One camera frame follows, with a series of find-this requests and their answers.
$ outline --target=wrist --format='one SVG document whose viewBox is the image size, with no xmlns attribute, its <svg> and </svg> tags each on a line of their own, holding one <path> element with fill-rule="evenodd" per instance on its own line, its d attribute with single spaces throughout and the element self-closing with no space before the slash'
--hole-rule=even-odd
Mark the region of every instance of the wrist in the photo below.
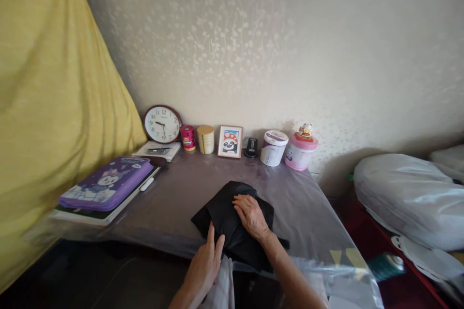
<svg viewBox="0 0 464 309">
<path fill-rule="evenodd" d="M 265 244 L 272 238 L 273 235 L 274 235 L 273 231 L 268 229 L 260 236 L 260 238 L 258 239 L 258 242 L 264 248 Z"/>
</svg>

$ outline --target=clear plastic tablecloth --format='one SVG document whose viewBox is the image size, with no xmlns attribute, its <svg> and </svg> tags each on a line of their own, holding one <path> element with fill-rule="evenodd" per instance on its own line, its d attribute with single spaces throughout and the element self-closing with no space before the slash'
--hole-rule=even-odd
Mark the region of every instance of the clear plastic tablecloth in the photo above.
<svg viewBox="0 0 464 309">
<path fill-rule="evenodd" d="M 259 158 L 230 159 L 181 149 L 109 226 L 47 218 L 29 237 L 120 240 L 192 258 L 204 240 L 190 219 L 230 180 L 253 186 L 272 204 L 273 231 L 290 241 L 289 255 L 307 278 L 319 279 L 320 291 L 361 308 L 383 308 L 372 273 L 311 173 L 283 162 L 268 167 Z M 243 264 L 234 269 L 251 270 Z"/>
</svg>

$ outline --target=yellow curtain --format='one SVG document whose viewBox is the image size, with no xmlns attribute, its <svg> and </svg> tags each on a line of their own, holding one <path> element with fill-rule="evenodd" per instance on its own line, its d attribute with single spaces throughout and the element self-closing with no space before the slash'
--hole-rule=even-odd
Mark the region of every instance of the yellow curtain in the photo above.
<svg viewBox="0 0 464 309">
<path fill-rule="evenodd" d="M 0 292 L 47 246 L 24 232 L 146 141 L 86 0 L 0 0 Z"/>
</svg>

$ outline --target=red can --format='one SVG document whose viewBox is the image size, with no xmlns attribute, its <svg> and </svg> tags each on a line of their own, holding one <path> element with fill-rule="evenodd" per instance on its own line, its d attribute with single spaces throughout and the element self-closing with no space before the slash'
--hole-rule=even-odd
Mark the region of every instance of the red can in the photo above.
<svg viewBox="0 0 464 309">
<path fill-rule="evenodd" d="M 194 151 L 195 146 L 195 136 L 193 135 L 192 126 L 183 126 L 180 128 L 180 135 L 182 136 L 182 143 L 184 144 L 184 150 Z"/>
</svg>

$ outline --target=white plastic bag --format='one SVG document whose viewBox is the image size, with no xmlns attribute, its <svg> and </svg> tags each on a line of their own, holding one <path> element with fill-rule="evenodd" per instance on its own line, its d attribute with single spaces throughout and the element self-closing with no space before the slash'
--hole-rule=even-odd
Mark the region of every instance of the white plastic bag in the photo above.
<svg viewBox="0 0 464 309">
<path fill-rule="evenodd" d="M 432 163 L 405 154 L 363 159 L 354 170 L 358 200 L 412 241 L 464 248 L 464 187 Z"/>
<path fill-rule="evenodd" d="M 429 159 L 432 162 L 464 173 L 464 145 L 432 152 Z"/>
</svg>

